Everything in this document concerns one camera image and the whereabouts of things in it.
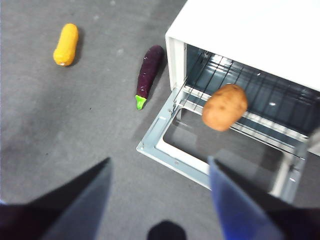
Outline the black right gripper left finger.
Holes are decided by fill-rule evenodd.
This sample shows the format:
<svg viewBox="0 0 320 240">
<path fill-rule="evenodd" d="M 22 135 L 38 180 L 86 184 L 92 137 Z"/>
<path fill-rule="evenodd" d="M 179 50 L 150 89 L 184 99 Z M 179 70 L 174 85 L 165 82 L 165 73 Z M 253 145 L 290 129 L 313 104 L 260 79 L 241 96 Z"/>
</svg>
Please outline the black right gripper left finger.
<svg viewBox="0 0 320 240">
<path fill-rule="evenodd" d="M 0 205 L 2 240 L 93 240 L 108 203 L 108 157 L 66 184 L 25 204 Z"/>
</svg>

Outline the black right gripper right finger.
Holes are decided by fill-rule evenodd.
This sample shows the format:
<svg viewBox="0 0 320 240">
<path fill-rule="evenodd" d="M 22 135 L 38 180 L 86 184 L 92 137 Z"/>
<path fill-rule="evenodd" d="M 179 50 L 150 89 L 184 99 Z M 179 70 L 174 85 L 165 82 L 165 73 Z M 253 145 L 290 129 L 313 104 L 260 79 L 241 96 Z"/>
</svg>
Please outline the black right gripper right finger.
<svg viewBox="0 0 320 240">
<path fill-rule="evenodd" d="M 226 240 L 318 240 L 319 208 L 300 208 L 207 158 L 212 204 Z"/>
</svg>

